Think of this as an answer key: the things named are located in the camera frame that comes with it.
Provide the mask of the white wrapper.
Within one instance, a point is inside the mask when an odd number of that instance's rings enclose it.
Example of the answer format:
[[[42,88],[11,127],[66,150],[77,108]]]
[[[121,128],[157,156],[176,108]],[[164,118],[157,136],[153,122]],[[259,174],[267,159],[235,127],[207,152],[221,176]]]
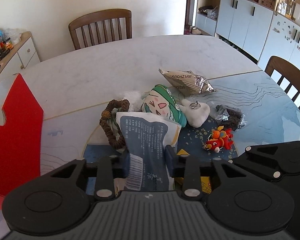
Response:
[[[129,112],[140,112],[145,96],[140,91],[131,90],[123,92],[122,98],[129,101]]]

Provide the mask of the red dragon plush keychain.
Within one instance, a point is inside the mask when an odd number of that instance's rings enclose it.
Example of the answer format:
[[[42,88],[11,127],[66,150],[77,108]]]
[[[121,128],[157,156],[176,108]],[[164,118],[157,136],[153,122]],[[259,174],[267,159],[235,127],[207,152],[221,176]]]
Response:
[[[203,149],[210,152],[219,153],[221,150],[231,150],[233,145],[232,129],[224,129],[223,126],[218,126],[217,129],[212,129],[208,140],[203,144]]]

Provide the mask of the wooden chair at far side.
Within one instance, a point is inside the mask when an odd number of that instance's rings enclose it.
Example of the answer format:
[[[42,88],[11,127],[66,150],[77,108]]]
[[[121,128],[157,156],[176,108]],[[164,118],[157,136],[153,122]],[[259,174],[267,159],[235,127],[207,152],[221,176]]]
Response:
[[[132,12],[107,9],[83,15],[68,25],[76,50],[132,38]]]

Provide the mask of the clear bag of dark bits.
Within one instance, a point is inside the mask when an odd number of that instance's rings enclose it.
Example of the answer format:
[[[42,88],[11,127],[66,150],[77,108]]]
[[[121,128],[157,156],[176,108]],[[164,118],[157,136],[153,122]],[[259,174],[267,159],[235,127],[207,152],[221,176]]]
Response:
[[[219,126],[226,129],[237,131],[246,125],[244,114],[240,109],[226,105],[217,105],[215,107],[215,116],[213,117]]]

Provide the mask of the white wooden sideboard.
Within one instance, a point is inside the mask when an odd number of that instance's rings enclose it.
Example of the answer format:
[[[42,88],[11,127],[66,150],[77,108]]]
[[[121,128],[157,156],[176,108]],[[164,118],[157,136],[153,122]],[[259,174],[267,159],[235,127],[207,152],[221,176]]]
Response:
[[[32,33],[17,33],[17,38],[17,43],[13,43],[4,36],[0,42],[0,81],[40,63]]]

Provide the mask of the silver foil snack bag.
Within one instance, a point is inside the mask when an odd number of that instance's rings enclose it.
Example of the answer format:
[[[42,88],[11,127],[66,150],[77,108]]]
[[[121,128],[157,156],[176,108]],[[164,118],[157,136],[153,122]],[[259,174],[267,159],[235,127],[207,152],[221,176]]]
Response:
[[[215,92],[215,89],[207,78],[194,74],[191,70],[159,69],[159,73],[184,96]]]

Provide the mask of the wooden chair at right side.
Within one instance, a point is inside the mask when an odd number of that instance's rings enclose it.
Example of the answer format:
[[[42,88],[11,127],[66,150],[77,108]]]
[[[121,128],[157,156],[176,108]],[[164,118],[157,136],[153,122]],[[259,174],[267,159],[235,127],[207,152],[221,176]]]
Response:
[[[284,92],[288,94],[292,88],[295,88],[296,93],[291,100],[296,103],[296,100],[300,99],[300,70],[296,66],[278,56],[271,56],[264,71],[269,77],[272,77],[274,73],[279,74],[280,78],[276,83],[280,86],[286,80],[288,85]]]

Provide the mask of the wooden chair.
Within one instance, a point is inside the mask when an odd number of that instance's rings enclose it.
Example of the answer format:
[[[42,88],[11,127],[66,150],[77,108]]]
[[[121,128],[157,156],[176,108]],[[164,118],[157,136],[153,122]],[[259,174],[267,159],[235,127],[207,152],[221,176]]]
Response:
[[[279,74],[280,78],[276,83],[280,86],[286,80],[288,85],[284,92],[288,94],[292,88],[295,88],[296,93],[291,100],[296,103],[296,100],[300,99],[300,70],[296,66],[278,56],[271,56],[264,71],[269,77],[272,77],[274,73]]]
[[[83,15],[68,25],[76,50],[132,38],[132,12],[107,9]]]

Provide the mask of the blue white snack packet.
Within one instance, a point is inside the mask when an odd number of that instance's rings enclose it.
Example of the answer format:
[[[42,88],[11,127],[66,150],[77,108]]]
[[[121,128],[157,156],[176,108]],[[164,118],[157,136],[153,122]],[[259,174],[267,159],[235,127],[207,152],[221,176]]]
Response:
[[[120,112],[116,121],[130,153],[125,189],[168,191],[174,182],[167,171],[165,147],[177,146],[181,125],[166,117],[144,112]]]

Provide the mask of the green cartoon face plush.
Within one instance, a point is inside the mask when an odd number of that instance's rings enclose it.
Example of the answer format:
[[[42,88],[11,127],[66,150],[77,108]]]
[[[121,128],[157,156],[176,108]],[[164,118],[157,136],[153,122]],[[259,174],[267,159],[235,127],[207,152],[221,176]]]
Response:
[[[152,88],[141,105],[141,111],[166,117],[181,127],[185,127],[187,124],[185,114],[179,108],[172,93],[164,85],[156,85]]]

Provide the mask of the red white cardboard box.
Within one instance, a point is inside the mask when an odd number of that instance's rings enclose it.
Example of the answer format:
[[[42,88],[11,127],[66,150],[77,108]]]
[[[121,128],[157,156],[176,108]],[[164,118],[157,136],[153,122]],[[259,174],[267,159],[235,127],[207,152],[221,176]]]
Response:
[[[0,125],[0,239],[8,233],[2,215],[4,198],[40,176],[40,142],[44,111],[18,74],[2,106]]]

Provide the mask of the blue patterned table mat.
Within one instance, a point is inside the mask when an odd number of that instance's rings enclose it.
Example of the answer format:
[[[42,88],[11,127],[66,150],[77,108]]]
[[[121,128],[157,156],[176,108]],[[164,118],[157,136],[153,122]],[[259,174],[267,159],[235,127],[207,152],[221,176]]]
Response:
[[[215,91],[199,95],[193,101],[211,108],[226,105],[240,109],[245,125],[234,133],[229,151],[210,153],[203,149],[215,120],[208,119],[201,128],[187,127],[180,132],[178,148],[210,161],[229,160],[241,155],[247,146],[300,140],[300,111],[275,80],[262,71],[213,79]],[[100,103],[43,122],[41,172],[43,174],[74,159],[93,162],[106,155],[107,138],[99,126],[106,103]]]

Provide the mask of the white wall cabinet unit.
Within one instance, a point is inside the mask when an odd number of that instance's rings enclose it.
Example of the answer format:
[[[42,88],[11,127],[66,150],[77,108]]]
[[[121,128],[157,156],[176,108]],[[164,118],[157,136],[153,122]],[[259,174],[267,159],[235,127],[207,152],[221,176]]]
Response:
[[[265,69],[272,56],[300,69],[300,0],[194,0],[194,26]]]

